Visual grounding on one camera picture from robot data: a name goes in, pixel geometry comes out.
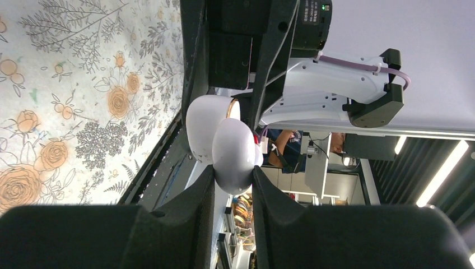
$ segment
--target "pink cable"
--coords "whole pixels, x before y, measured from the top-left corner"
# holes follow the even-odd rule
[[[377,72],[379,69],[379,67],[377,66],[370,66],[370,65],[362,64],[362,63],[353,63],[353,62],[349,62],[349,61],[345,61],[345,60],[341,60],[337,58],[328,57],[325,55],[321,55],[318,58],[318,61],[336,64],[338,66],[349,67],[349,68],[353,68],[357,70],[369,71],[369,72]],[[404,90],[407,89],[407,87],[409,87],[409,84],[411,84],[411,78],[407,74],[399,70],[387,68],[387,67],[381,67],[379,72],[393,74],[404,79],[404,81],[406,82],[403,87]]]

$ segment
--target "floral wallpaper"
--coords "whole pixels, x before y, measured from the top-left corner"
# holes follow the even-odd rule
[[[114,204],[180,109],[178,0],[6,0],[0,214]]]

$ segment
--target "black bracket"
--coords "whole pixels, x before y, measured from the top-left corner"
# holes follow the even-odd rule
[[[389,68],[400,70],[401,53],[396,49],[387,49],[380,55]],[[343,105],[348,112],[350,123],[359,128],[378,128],[388,125],[404,106],[403,87],[393,84],[395,75],[388,74],[389,83],[384,85],[386,94],[370,104],[361,104],[354,100]]]

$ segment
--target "gold rim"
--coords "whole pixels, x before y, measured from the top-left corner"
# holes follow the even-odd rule
[[[233,99],[233,100],[229,103],[229,106],[227,107],[226,119],[229,118],[229,116],[231,115],[231,109],[232,109],[232,107],[234,106],[234,104],[236,104],[237,101],[238,101],[237,99]]]

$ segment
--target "label sticker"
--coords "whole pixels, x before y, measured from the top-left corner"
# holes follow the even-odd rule
[[[320,11],[326,9],[330,9],[330,5],[324,5],[323,8],[319,7],[318,1],[316,0],[305,0],[305,4],[302,8],[302,23],[303,24],[310,24],[310,25],[317,25],[319,24],[319,15]]]

